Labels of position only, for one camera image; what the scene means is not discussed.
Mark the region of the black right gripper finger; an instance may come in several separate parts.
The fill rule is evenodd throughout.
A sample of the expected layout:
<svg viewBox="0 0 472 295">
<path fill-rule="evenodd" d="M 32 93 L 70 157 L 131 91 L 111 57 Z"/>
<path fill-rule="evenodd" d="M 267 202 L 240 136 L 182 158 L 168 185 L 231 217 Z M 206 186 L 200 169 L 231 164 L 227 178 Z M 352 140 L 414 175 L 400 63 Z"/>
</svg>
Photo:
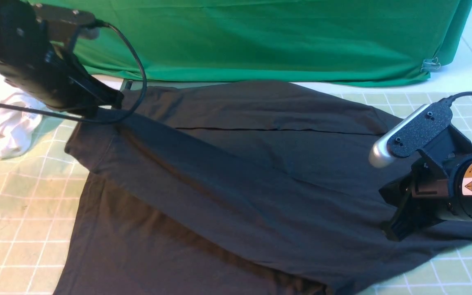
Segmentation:
<svg viewBox="0 0 472 295">
<path fill-rule="evenodd" d="M 412 197 L 403 197 L 392 218 L 383 221 L 380 229 L 386 239 L 401 242 L 410 235 L 441 223 L 427 207 Z"/>
</svg>

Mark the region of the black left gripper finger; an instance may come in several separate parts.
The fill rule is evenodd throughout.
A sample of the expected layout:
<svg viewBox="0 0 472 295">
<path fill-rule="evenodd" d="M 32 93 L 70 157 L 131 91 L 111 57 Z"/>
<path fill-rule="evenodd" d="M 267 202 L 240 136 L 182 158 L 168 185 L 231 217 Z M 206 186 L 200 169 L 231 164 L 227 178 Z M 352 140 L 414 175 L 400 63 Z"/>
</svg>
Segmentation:
<svg viewBox="0 0 472 295">
<path fill-rule="evenodd" d="M 123 82 L 93 80 L 93 86 L 97 91 L 96 98 L 94 99 L 97 106 L 122 109 L 124 95 L 120 90 Z"/>
</svg>

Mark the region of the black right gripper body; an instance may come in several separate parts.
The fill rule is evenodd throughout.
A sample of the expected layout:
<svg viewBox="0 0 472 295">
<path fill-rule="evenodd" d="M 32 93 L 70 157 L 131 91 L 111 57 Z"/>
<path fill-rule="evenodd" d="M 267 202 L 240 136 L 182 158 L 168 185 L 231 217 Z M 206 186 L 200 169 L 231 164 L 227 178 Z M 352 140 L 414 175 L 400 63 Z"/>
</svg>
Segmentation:
<svg viewBox="0 0 472 295">
<path fill-rule="evenodd" d="M 408 174 L 386 184 L 379 192 L 395 207 L 403 197 L 412 197 L 441 222 L 472 222 L 472 196 L 463 195 L 463 179 L 472 164 L 472 142 L 449 125 L 425 147 Z"/>
</svg>

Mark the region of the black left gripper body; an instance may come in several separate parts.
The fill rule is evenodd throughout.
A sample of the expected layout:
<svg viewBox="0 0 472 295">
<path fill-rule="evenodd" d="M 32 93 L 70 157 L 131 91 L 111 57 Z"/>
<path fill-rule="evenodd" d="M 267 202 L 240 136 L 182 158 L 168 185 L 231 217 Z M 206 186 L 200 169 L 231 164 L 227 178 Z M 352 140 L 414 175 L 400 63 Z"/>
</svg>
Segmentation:
<svg viewBox="0 0 472 295">
<path fill-rule="evenodd" d="M 100 105 L 85 88 L 89 75 L 55 49 L 47 22 L 21 0 L 0 0 L 0 75 L 55 111 L 93 116 Z"/>
</svg>

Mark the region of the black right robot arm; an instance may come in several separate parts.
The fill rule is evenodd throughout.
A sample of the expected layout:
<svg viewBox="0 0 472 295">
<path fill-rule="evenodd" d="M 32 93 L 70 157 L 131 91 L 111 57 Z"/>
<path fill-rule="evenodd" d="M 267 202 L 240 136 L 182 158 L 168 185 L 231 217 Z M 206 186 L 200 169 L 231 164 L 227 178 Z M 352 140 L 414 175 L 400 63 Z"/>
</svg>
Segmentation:
<svg viewBox="0 0 472 295">
<path fill-rule="evenodd" d="M 397 208 L 380 225 L 391 241 L 446 221 L 472 222 L 472 142 L 450 125 L 416 151 L 411 171 L 379 189 Z"/>
</svg>

